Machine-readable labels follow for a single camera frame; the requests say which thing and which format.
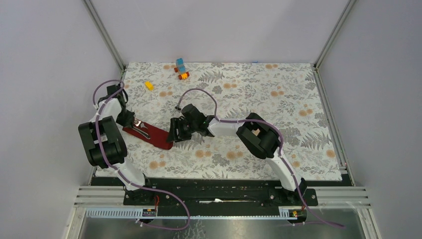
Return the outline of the silver fork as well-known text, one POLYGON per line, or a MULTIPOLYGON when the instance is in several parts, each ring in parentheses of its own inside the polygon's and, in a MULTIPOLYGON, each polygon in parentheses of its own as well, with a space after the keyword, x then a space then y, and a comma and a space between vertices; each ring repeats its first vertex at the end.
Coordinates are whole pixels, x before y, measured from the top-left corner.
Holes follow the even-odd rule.
POLYGON ((134 119, 132 129, 141 137, 144 137, 145 139, 151 139, 148 133, 148 128, 145 126, 144 122, 138 119, 134 119))

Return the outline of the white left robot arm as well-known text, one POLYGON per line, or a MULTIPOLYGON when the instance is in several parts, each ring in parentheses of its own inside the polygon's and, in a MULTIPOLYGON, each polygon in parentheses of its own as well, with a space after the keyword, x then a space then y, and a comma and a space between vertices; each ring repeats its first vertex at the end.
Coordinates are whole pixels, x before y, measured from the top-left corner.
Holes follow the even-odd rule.
POLYGON ((116 122, 130 115, 125 103, 122 83, 108 86, 107 96, 94 103, 95 115, 80 124, 78 132, 90 165, 111 170, 126 190, 136 190, 135 198, 147 205, 154 200, 153 189, 145 186, 145 175, 125 159, 127 147, 116 122))

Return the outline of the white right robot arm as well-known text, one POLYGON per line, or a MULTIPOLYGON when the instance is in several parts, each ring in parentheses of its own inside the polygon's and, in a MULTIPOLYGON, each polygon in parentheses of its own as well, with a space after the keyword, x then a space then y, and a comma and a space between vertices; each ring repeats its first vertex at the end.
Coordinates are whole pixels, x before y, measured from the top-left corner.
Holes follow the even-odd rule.
POLYGON ((250 113, 244 119, 219 119, 206 116, 192 104, 181 109, 181 114, 170 120, 167 142, 190 140, 194 132, 208 137, 237 137, 252 155, 269 164, 286 190, 288 203, 298 205, 305 199, 306 182, 285 159, 281 132, 258 114, 250 113))

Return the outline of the red cloth napkin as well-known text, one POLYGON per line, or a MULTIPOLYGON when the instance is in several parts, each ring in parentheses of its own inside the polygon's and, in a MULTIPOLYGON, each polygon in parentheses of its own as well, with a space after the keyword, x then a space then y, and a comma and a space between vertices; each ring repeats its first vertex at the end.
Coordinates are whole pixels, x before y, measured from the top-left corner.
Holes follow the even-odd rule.
POLYGON ((148 128, 148 133, 151 137, 151 139, 145 139, 144 137, 141 137, 138 133, 136 133, 133 129, 132 126, 130 127, 124 127, 123 131, 153 145, 154 147, 160 148, 160 149, 164 149, 164 150, 169 150, 173 147, 173 143, 172 142, 167 142, 167 136, 168 136, 168 132, 165 130, 162 130, 160 128, 157 128, 153 125, 150 125, 146 122, 144 122, 145 126, 148 128))

